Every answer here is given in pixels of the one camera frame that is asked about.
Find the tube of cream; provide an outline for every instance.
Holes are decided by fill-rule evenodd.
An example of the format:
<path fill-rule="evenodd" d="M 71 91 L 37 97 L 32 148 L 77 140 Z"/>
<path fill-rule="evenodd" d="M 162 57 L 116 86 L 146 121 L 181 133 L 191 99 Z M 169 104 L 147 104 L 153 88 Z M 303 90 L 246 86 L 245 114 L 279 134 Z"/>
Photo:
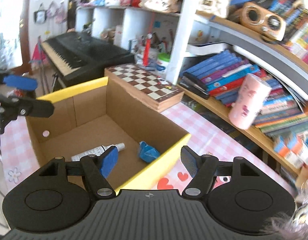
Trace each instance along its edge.
<path fill-rule="evenodd" d="M 83 153 L 80 153 L 80 154 L 77 154 L 77 155 L 74 155 L 72 157 L 72 161 L 76 162 L 76 161 L 79 161 L 80 158 L 84 157 L 84 156 L 87 156 L 89 154 L 95 154 L 97 156 L 100 156 L 103 152 L 105 152 L 108 148 L 110 148 L 111 146 L 116 146 L 118 151 L 120 152 L 121 150 L 124 150 L 125 149 L 125 144 L 124 143 L 119 143 L 119 144 L 112 144 L 112 145 L 109 145 L 109 146 L 99 146 L 99 147 L 96 147 L 94 149 L 91 149 L 91 150 L 88 150 L 86 152 L 83 152 Z"/>

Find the wall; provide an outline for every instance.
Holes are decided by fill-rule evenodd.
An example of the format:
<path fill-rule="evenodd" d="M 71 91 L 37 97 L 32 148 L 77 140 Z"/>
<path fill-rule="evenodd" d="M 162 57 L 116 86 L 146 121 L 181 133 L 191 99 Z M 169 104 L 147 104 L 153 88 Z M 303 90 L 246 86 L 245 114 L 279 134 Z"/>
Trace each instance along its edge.
<path fill-rule="evenodd" d="M 47 9 L 52 1 L 55 1 L 58 5 L 62 0 L 30 0 L 29 2 L 29 19 L 28 19 L 28 37 L 29 37 L 29 51 L 30 55 L 33 55 L 33 51 L 35 45 L 37 44 L 37 38 L 41 35 L 42 39 L 45 39 L 46 36 L 44 35 L 45 31 L 50 30 L 51 35 L 58 35 L 62 31 L 66 31 L 67 25 L 63 23 L 62 26 L 57 25 L 52 20 L 47 20 L 44 24 L 35 24 L 34 23 L 34 12 L 38 10 L 39 5 L 41 3 L 44 4 L 45 9 Z M 64 5 L 68 6 L 68 0 L 64 0 Z"/>

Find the wooden chessboard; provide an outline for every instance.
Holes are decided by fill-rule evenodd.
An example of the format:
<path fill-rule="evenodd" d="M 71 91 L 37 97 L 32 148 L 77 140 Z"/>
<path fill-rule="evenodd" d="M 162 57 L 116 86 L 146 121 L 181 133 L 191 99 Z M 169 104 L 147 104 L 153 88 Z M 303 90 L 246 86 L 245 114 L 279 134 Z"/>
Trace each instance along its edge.
<path fill-rule="evenodd" d="M 133 64 L 106 68 L 105 76 L 119 82 L 133 97 L 158 112 L 180 102 L 184 94 L 170 82 Z"/>

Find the checkered pattern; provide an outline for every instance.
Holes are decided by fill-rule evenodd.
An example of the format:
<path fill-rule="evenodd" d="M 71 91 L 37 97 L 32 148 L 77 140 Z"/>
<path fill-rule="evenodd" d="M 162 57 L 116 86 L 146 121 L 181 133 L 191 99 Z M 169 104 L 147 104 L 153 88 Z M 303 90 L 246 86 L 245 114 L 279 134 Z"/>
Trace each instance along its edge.
<path fill-rule="evenodd" d="M 107 70 L 158 102 L 182 93 L 170 82 L 132 64 L 119 65 Z"/>
<path fill-rule="evenodd" d="M 220 161 L 232 161 L 234 157 L 242 156 L 286 190 L 291 193 L 293 192 L 292 188 L 260 159 L 182 103 L 172 106 L 162 112 L 162 114 L 192 135 L 187 145 L 197 154 L 203 155 L 210 152 L 219 158 Z M 18 117 L 16 121 L 12 121 L 7 125 L 5 133 L 1 135 L 1 151 L 6 183 L 9 190 L 39 168 L 30 143 L 24 117 Z M 188 178 L 181 181 L 179 179 L 180 173 L 183 176 L 187 174 Z M 191 180 L 180 160 L 177 161 L 174 168 L 165 178 L 169 181 L 168 185 L 179 189 L 180 192 L 184 190 Z"/>

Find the red heart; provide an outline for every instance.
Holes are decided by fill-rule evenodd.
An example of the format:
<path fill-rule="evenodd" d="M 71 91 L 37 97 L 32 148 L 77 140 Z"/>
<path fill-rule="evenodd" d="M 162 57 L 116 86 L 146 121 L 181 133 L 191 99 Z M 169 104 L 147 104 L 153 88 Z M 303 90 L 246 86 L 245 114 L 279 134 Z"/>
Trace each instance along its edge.
<path fill-rule="evenodd" d="M 157 183 L 157 189 L 173 189 L 173 185 L 168 185 L 168 178 L 161 178 Z"/>
<path fill-rule="evenodd" d="M 189 176 L 188 176 L 188 174 L 187 173 L 181 173 L 181 172 L 179 172 L 178 174 L 177 174 L 177 176 L 178 176 L 178 178 L 180 179 L 180 181 L 186 181 L 188 178 L 189 178 Z"/>

